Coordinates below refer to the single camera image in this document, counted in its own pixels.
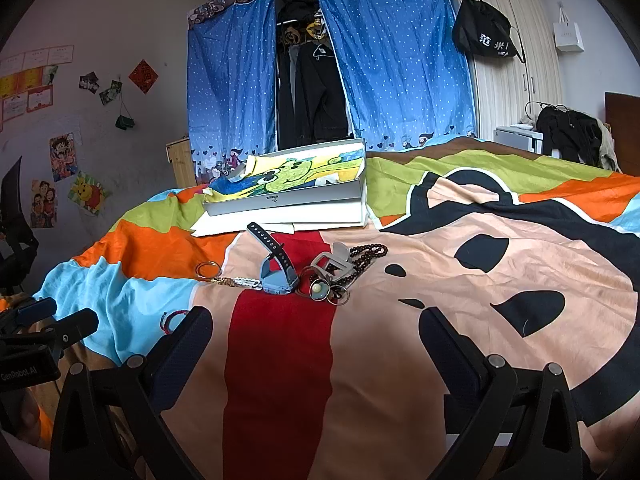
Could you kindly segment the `black strap smart watch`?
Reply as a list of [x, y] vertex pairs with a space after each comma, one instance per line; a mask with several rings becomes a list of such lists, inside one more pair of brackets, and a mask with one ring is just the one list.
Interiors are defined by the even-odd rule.
[[259, 281], [262, 290], [271, 295], [287, 295], [294, 292], [298, 284], [298, 274], [283, 245], [256, 222], [250, 222], [247, 225], [247, 231], [268, 252], [260, 266]]

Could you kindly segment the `family cartoon poster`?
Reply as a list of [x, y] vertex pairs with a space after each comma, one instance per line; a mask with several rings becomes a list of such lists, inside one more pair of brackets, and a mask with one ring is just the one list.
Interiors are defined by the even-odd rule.
[[33, 229], [50, 229], [56, 225], [58, 194], [54, 185], [45, 180], [32, 180], [32, 202], [29, 223]]

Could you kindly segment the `yellow bear poster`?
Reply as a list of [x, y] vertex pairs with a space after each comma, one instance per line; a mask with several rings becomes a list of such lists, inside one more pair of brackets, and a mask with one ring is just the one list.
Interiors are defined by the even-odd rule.
[[67, 197], [90, 214], [97, 216], [111, 193], [94, 177], [79, 171]]

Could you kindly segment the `colourful cartoon bed sheet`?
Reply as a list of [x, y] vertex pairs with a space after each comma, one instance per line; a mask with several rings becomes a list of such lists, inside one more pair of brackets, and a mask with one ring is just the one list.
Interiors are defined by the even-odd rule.
[[213, 338], [167, 421], [209, 479], [423, 479], [446, 451], [445, 385], [419, 338], [442, 311], [480, 350], [564, 370], [587, 469], [622, 457], [639, 422], [639, 181], [442, 144], [367, 163], [363, 228], [285, 234], [302, 268], [335, 243], [387, 254], [341, 306], [200, 281], [253, 276], [247, 232], [195, 237], [200, 188], [131, 209], [40, 295], [96, 311], [76, 350], [97, 367], [152, 348], [164, 313], [206, 307]]

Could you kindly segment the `anime character poster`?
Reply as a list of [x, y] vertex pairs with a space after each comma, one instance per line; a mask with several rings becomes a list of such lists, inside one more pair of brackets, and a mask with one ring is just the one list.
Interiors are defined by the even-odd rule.
[[49, 140], [52, 177], [55, 182], [78, 173], [77, 154], [73, 133], [66, 133]]

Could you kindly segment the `wooden cabinet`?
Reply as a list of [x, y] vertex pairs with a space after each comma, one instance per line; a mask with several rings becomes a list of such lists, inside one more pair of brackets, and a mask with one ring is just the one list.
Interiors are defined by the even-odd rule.
[[187, 136], [167, 143], [166, 156], [178, 188], [190, 188], [196, 185], [190, 141]]

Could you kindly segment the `small dark hanging pouch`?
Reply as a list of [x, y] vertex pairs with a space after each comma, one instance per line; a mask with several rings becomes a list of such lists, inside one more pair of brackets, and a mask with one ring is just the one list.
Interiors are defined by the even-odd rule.
[[135, 125], [136, 122], [134, 121], [134, 118], [130, 116], [124, 99], [120, 99], [119, 115], [116, 118], [115, 127], [119, 130], [127, 131], [134, 128]]

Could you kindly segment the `green dinosaur cartoon towel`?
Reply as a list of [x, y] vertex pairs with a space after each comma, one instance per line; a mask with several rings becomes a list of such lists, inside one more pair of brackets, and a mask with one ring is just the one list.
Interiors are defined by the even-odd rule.
[[220, 176], [204, 190], [213, 202], [262, 196], [355, 181], [363, 172], [366, 150], [347, 140], [248, 155], [243, 165]]

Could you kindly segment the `red diamond paper decoration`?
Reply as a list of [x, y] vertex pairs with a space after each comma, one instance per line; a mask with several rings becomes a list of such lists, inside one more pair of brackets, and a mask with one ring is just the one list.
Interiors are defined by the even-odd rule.
[[147, 94], [157, 82], [158, 73], [148, 62], [141, 60], [128, 78], [143, 94]]

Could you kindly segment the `grey shallow cardboard box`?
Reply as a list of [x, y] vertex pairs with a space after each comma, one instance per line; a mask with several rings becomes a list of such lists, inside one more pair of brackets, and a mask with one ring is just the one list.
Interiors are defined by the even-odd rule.
[[[364, 159], [364, 168], [366, 168], [366, 159]], [[331, 184], [314, 186], [313, 188], [300, 188], [299, 190], [265, 194], [262, 196], [247, 197], [255, 202], [258, 200], [267, 200], [268, 196], [281, 195], [281, 198], [274, 198], [273, 201], [280, 204], [298, 204], [299, 202], [323, 202], [324, 200], [346, 200], [346, 198], [357, 198], [362, 196], [364, 188], [364, 168], [360, 176], [352, 182], [342, 184]]]

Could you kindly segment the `white storage box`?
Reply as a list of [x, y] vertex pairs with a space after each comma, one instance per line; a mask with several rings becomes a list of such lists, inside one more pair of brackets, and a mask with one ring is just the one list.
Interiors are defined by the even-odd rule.
[[544, 135], [529, 125], [499, 126], [494, 130], [494, 141], [498, 144], [518, 148], [540, 155]]

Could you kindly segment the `black clothes pile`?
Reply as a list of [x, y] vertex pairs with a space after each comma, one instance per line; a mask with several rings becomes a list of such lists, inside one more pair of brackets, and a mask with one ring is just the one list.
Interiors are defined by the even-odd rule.
[[545, 106], [536, 119], [542, 133], [542, 154], [558, 151], [569, 162], [621, 172], [615, 141], [608, 127], [598, 118], [565, 106]]

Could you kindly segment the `dark hanging clothes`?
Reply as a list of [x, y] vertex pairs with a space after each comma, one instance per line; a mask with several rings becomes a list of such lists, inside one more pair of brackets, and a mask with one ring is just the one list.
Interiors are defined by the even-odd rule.
[[280, 150], [349, 137], [346, 100], [319, 0], [277, 0]]

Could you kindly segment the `brown wooden headboard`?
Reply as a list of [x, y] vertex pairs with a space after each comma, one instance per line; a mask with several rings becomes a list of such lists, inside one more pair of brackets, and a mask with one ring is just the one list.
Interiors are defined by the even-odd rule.
[[624, 174], [640, 176], [640, 98], [605, 92], [605, 122], [611, 126], [615, 151]]

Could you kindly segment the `left blue dotted curtain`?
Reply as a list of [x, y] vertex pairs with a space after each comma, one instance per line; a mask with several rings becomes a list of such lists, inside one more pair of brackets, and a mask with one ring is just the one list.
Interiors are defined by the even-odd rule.
[[188, 31], [186, 111], [198, 183], [276, 149], [276, 2], [235, 3]]

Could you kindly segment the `blue dotted curtain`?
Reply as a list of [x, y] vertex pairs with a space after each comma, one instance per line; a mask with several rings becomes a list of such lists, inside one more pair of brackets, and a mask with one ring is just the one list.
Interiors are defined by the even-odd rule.
[[235, 3], [188, 31], [186, 111], [198, 183], [276, 149], [276, 2]]
[[476, 131], [450, 0], [319, 0], [348, 119], [370, 152], [405, 152]]

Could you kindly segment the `right blue dotted curtain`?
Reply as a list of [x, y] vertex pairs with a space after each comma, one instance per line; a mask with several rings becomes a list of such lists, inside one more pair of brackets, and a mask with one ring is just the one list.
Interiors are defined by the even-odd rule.
[[476, 131], [450, 0], [319, 0], [348, 119], [370, 152], [405, 152]]

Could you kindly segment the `white paper bag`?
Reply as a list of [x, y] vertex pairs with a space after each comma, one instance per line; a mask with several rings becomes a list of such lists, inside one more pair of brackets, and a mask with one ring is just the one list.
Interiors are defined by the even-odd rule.
[[553, 24], [555, 47], [565, 53], [584, 52], [584, 42], [578, 24], [568, 17], [562, 3], [559, 2], [558, 7], [558, 20]]

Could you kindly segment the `small photo on wall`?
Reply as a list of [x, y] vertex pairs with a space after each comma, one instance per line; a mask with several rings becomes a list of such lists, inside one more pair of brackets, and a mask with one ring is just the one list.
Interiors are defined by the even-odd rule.
[[113, 80], [108, 88], [99, 93], [100, 101], [103, 105], [114, 102], [122, 94], [122, 82]]
[[79, 77], [78, 87], [81, 90], [87, 90], [92, 94], [96, 94], [100, 88], [99, 78], [95, 72], [90, 72]]

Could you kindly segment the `row of wall certificates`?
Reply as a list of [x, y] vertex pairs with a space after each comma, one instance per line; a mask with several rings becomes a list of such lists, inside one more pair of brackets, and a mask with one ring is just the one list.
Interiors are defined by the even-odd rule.
[[58, 69], [74, 60], [75, 46], [24, 51], [1, 59], [1, 127], [54, 103]]

